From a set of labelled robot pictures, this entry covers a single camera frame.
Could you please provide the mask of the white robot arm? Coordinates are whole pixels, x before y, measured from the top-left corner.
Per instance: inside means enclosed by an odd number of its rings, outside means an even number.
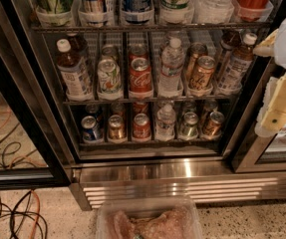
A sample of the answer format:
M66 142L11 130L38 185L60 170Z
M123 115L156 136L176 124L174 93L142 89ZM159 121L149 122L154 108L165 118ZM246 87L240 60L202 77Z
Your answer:
M286 70L286 18L278 29L254 48L253 53L259 57L273 57L275 64ZM254 130L261 137L270 137L285 124L286 73L279 79L270 78Z

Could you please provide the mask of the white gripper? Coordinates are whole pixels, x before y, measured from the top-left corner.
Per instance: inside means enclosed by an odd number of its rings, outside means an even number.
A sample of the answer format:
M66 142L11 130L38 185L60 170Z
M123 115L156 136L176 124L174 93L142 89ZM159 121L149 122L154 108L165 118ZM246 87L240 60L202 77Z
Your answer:
M273 57L278 30L274 30L253 49L259 57ZM255 133L260 137L271 137L286 123L286 75L270 78L263 98L263 106L257 117Z

